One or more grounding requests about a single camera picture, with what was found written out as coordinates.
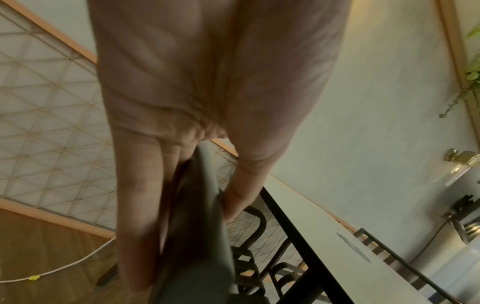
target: hanging plant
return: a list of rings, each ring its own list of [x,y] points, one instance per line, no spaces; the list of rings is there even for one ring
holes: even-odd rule
[[[478,24],[468,35],[467,37],[473,37],[480,35],[480,24]],[[466,78],[471,81],[471,84],[468,88],[463,90],[453,101],[448,105],[448,108],[444,113],[440,114],[440,118],[444,118],[447,114],[454,109],[454,106],[457,105],[460,101],[464,101],[469,96],[473,95],[476,101],[479,100],[478,92],[480,91],[480,51],[475,55],[474,59],[467,66]]]

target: brown floor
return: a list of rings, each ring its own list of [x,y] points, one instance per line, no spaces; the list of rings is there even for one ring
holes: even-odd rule
[[[28,277],[79,260],[107,240],[62,226],[0,210],[0,280]],[[116,279],[95,288],[115,263],[114,246],[80,265],[36,281],[0,284],[0,304],[146,303],[146,294],[131,296]]]

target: hand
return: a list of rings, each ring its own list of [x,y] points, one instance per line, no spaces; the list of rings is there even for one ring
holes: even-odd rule
[[[324,88],[348,0],[89,0],[116,161],[120,273],[148,288],[172,179],[198,141],[231,140],[231,221],[260,192]]]

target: table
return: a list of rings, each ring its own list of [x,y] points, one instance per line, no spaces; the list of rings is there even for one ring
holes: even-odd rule
[[[274,177],[260,196],[308,265],[279,303],[312,303],[321,286],[334,304],[431,304],[325,210]]]

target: wall sconce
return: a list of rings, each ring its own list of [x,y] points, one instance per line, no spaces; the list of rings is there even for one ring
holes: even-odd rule
[[[445,183],[450,187],[459,178],[461,178],[472,167],[480,163],[480,154],[472,151],[463,151],[459,153],[457,149],[450,149],[443,157],[445,161],[456,163],[455,168],[451,171],[453,176]]]

